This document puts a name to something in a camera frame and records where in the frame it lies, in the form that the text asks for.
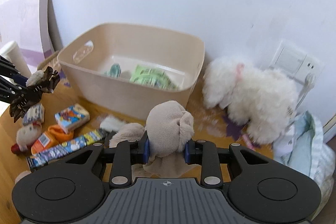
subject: white plush dog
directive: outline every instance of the white plush dog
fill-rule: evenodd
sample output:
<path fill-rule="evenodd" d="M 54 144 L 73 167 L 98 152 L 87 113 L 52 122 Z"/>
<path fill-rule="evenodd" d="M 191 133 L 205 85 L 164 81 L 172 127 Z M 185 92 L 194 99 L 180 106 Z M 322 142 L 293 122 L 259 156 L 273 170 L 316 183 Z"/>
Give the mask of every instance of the white plush dog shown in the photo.
<path fill-rule="evenodd" d="M 239 125 L 250 121 L 247 133 L 254 142 L 273 142 L 295 116 L 295 84 L 279 70 L 220 58 L 210 63 L 204 81 L 204 105 L 228 106 L 229 118 Z"/>

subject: storage bin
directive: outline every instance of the storage bin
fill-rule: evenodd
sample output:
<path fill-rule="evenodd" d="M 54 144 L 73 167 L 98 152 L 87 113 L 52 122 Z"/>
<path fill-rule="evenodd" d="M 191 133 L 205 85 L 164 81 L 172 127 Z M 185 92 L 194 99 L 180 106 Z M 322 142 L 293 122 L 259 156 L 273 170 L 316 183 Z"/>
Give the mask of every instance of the storage bin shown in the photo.
<path fill-rule="evenodd" d="M 203 61 L 204 43 L 197 37 L 119 23 L 92 28 L 58 55 L 58 62 L 79 96 L 141 120 L 147 119 L 154 106 L 169 100 L 185 107 Z M 104 75 L 115 63 L 120 64 L 120 77 Z M 131 83 L 127 78 L 137 65 L 165 71 L 179 89 L 161 90 Z"/>

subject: silver screw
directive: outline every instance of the silver screw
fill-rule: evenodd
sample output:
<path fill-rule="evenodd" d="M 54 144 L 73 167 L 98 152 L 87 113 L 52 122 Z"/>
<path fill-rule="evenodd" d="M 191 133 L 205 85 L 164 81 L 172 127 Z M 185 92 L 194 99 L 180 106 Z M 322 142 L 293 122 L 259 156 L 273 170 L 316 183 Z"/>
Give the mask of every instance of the silver screw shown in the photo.
<path fill-rule="evenodd" d="M 213 177 L 213 176 L 211 176 L 211 177 L 206 177 L 206 178 L 204 179 L 204 182 L 205 182 L 206 184 L 209 184 L 209 185 L 216 185 L 216 184 L 218 184 L 218 183 L 221 182 L 221 179 L 218 178 L 218 177 Z"/>
<path fill-rule="evenodd" d="M 123 177 L 123 176 L 117 176 L 111 179 L 111 182 L 114 184 L 125 184 L 128 181 L 127 177 Z"/>

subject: green package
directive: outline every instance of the green package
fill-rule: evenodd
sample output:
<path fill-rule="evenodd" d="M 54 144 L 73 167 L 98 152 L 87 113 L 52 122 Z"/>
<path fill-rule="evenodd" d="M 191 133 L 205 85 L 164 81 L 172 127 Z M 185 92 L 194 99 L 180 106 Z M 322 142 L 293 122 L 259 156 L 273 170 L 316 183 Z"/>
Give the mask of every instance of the green package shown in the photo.
<path fill-rule="evenodd" d="M 164 71 L 157 68 L 148 68 L 137 65 L 130 82 L 154 86 L 159 89 L 173 89 L 176 90 L 177 86 L 170 80 Z"/>

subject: wooden surface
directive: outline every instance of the wooden surface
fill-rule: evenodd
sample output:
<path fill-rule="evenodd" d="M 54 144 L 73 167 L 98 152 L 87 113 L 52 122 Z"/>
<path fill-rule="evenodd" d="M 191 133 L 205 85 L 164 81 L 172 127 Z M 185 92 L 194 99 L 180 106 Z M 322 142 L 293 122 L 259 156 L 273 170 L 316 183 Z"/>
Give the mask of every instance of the wooden surface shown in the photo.
<path fill-rule="evenodd" d="M 204 139 L 214 142 L 217 147 L 228 147 L 232 142 L 238 142 L 245 145 L 241 137 L 235 140 L 231 136 L 226 136 L 226 122 L 223 119 L 225 112 L 219 108 L 212 110 L 205 110 L 202 105 L 201 94 L 202 82 L 198 81 L 193 94 L 190 97 L 187 105 L 187 110 L 194 116 L 194 140 Z M 92 104 L 84 99 L 79 98 L 74 93 L 73 89 L 58 84 L 54 94 L 44 94 L 42 98 L 42 104 L 45 107 L 45 122 L 42 130 L 45 130 L 48 126 L 55 124 L 54 114 L 65 109 L 66 107 L 73 105 L 74 103 L 80 103 L 90 113 L 91 120 L 86 125 L 75 131 L 75 136 L 89 132 L 92 129 L 97 128 L 99 123 L 97 117 L 103 113 L 111 113 L 116 117 L 121 118 L 127 122 L 139 122 L 144 124 L 144 121 L 138 121 L 130 117 L 126 117 L 122 114 L 114 113 L 103 107 Z M 17 224 L 20 222 L 17 216 L 16 210 L 11 201 L 11 191 L 14 186 L 15 178 L 24 170 L 28 170 L 25 156 L 16 156 L 11 153 L 11 145 L 15 143 L 16 131 L 21 127 L 21 120 L 13 123 L 13 118 L 9 116 L 9 111 L 6 110 L 0 117 L 0 223 L 5 224 Z M 270 146 L 263 146 L 256 149 L 258 152 L 273 157 Z M 190 170 L 183 177 L 197 177 L 200 178 L 200 166 Z M 226 166 L 222 165 L 222 173 L 224 181 L 229 181 L 229 176 L 226 170 Z"/>

